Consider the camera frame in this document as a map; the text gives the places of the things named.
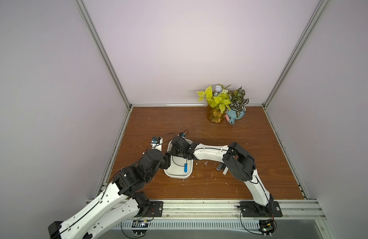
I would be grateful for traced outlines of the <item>white storage box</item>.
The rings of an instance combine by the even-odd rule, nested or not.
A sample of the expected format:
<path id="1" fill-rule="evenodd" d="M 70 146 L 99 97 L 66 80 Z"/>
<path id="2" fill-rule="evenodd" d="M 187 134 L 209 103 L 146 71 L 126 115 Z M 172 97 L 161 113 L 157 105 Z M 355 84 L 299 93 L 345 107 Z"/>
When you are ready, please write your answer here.
<path id="1" fill-rule="evenodd" d="M 170 152 L 172 148 L 171 141 L 168 145 L 168 152 Z M 184 172 L 184 164 L 187 163 L 187 173 Z M 193 161 L 187 160 L 181 157 L 176 157 L 171 155 L 171 166 L 168 169 L 164 170 L 164 173 L 174 179 L 182 179 L 185 180 L 190 177 L 193 172 Z"/>

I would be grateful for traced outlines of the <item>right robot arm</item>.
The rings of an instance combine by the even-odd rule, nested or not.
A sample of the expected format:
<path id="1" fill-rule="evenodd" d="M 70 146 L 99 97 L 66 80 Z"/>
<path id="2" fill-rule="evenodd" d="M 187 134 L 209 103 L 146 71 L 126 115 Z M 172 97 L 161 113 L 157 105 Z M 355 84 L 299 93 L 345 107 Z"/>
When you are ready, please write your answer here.
<path id="1" fill-rule="evenodd" d="M 183 159 L 186 163 L 189 160 L 212 160 L 219 162 L 222 169 L 228 169 L 238 180 L 243 181 L 253 196 L 255 206 L 258 210 L 272 211 L 274 198 L 265 188 L 258 175 L 254 157 L 236 142 L 225 146 L 211 146 L 201 143 L 189 142 L 182 136 L 176 136 L 169 143 L 167 154 L 170 157 L 170 167 L 184 166 L 174 162 L 175 159 Z"/>

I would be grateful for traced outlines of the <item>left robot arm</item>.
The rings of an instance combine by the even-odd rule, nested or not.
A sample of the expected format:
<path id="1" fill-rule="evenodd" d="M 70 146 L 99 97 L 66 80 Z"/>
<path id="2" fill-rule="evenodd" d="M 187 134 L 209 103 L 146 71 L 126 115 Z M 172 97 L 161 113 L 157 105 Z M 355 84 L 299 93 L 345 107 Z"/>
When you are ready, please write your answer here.
<path id="1" fill-rule="evenodd" d="M 105 190 L 82 210 L 65 221 L 51 223 L 49 237 L 97 239 L 125 220 L 147 216 L 151 212 L 151 202 L 142 188 L 160 169 L 170 165 L 168 152 L 148 150 L 139 161 L 122 168 Z"/>

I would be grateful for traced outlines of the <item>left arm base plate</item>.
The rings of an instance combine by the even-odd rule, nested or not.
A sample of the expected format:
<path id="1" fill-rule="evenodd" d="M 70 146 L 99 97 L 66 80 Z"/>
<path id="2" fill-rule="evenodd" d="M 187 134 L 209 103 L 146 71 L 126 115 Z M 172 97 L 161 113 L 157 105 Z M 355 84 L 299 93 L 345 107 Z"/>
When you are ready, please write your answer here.
<path id="1" fill-rule="evenodd" d="M 164 202 L 152 201 L 146 212 L 142 214 L 144 218 L 161 218 L 163 216 Z"/>

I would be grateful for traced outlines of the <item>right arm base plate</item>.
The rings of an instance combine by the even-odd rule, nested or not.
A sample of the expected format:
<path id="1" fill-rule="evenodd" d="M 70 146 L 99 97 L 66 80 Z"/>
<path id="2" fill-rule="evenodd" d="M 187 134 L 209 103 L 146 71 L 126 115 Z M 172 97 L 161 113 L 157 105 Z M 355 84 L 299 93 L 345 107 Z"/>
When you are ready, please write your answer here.
<path id="1" fill-rule="evenodd" d="M 242 211 L 242 216 L 247 218 L 271 218 L 271 217 L 282 217 L 283 213 L 281 211 L 280 205 L 277 201 L 270 204 L 271 209 L 266 206 L 256 204 L 254 201 L 241 201 L 240 205 L 237 206 L 238 209 Z"/>

